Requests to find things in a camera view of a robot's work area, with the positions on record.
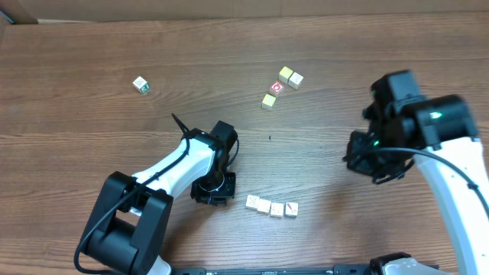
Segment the white block blue side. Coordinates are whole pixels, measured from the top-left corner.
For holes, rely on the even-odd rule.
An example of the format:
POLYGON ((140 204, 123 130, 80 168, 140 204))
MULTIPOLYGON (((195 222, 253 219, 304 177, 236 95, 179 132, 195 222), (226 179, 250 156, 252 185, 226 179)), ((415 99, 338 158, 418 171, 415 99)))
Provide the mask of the white block blue side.
POLYGON ((257 210, 260 205, 261 198, 259 196, 248 195, 245 203, 247 209, 257 210))

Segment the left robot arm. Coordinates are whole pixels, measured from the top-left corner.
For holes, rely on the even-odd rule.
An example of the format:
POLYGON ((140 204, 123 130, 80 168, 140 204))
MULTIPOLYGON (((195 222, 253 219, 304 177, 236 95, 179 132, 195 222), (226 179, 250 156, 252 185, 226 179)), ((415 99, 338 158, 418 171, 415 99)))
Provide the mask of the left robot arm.
POLYGON ((225 205, 235 195, 229 171, 239 148, 232 125, 218 121, 206 133, 177 122, 183 136, 174 152, 131 176, 112 173, 104 182, 73 255, 75 268, 85 254, 104 265, 102 274, 170 274, 160 252, 174 200, 185 190, 198 203, 225 205))

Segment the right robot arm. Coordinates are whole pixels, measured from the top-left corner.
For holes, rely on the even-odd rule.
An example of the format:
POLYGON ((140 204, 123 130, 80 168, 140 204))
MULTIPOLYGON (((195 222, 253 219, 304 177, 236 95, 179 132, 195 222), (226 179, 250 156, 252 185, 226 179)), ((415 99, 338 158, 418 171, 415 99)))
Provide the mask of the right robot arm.
POLYGON ((380 185, 423 175, 442 213, 460 274, 488 272, 488 174, 484 146, 465 100, 428 99, 409 70, 388 73, 371 85, 363 111, 366 132, 353 131, 347 168, 380 185))

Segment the white block red M side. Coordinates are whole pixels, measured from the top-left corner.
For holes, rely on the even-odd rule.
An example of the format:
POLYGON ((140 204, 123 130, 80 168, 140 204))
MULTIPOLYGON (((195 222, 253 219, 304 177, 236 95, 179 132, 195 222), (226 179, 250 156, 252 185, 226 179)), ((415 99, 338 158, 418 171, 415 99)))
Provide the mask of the white block red M side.
POLYGON ((284 216, 284 204, 279 202, 272 202, 270 204, 270 216, 282 218, 284 216))

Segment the white block red mark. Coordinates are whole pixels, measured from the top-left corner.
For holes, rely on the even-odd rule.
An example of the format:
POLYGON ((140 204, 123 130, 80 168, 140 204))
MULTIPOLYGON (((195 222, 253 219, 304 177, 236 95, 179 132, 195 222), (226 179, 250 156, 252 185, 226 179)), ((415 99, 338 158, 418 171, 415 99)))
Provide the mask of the white block red mark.
POLYGON ((284 208, 286 217, 296 218, 298 216, 299 205, 296 202, 287 202, 284 208))

